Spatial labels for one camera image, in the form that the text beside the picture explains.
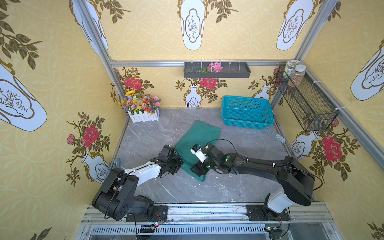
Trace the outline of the green long pants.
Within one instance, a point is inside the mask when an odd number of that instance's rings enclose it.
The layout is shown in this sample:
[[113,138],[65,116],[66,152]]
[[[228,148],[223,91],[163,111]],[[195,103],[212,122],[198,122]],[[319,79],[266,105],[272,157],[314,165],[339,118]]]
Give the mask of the green long pants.
[[199,177],[191,171],[191,168],[199,162],[199,159],[191,153],[191,149],[195,144],[204,146],[208,142],[218,139],[220,133],[220,128],[202,121],[195,121],[190,130],[176,144],[176,149],[184,162],[182,169],[201,182],[204,182],[206,177]]

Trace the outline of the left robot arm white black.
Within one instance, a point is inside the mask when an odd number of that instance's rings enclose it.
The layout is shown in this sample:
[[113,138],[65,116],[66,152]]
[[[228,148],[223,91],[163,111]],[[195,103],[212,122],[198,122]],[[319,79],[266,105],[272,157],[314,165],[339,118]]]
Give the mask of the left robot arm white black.
[[137,187],[166,173],[173,175],[182,165],[182,158],[173,153],[168,157],[160,155],[132,170],[114,168],[95,195],[92,206],[105,219],[120,221],[126,215],[135,215],[149,220],[154,214],[154,203],[145,196],[135,196]]

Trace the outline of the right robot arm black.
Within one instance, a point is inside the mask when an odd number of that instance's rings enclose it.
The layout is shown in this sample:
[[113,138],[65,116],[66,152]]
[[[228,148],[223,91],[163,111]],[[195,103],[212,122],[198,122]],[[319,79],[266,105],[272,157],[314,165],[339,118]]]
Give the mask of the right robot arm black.
[[284,160],[268,161],[201,149],[191,150],[191,153],[199,159],[191,168],[199,177],[210,170],[218,170],[223,174],[258,176],[282,186],[281,190],[266,196],[262,207],[248,210],[247,216],[251,221],[282,219],[282,213],[290,206],[312,204],[315,176],[295,158],[286,156]]

